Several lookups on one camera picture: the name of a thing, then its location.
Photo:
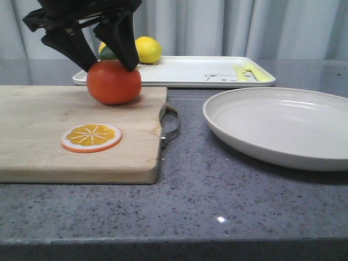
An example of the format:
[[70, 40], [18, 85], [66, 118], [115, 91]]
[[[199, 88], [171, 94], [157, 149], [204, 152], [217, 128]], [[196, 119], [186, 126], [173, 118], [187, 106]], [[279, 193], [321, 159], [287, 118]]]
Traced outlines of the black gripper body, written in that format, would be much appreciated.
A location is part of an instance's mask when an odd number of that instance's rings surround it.
[[23, 22], [34, 32], [74, 34], [97, 23], [97, 28], [117, 32], [123, 20], [134, 13], [142, 1], [39, 1], [40, 9], [31, 11]]

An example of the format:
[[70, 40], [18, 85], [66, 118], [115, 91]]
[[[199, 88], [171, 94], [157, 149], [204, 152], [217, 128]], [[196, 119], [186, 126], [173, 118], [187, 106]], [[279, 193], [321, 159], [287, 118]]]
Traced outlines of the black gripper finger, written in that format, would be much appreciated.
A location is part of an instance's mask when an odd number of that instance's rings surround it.
[[91, 66], [97, 62], [81, 26], [67, 28], [46, 26], [44, 29], [46, 33], [41, 42], [69, 58], [85, 72], [88, 72]]
[[93, 32], [112, 50], [127, 71], [136, 68], [139, 57], [134, 40], [132, 13], [125, 11], [105, 14]]

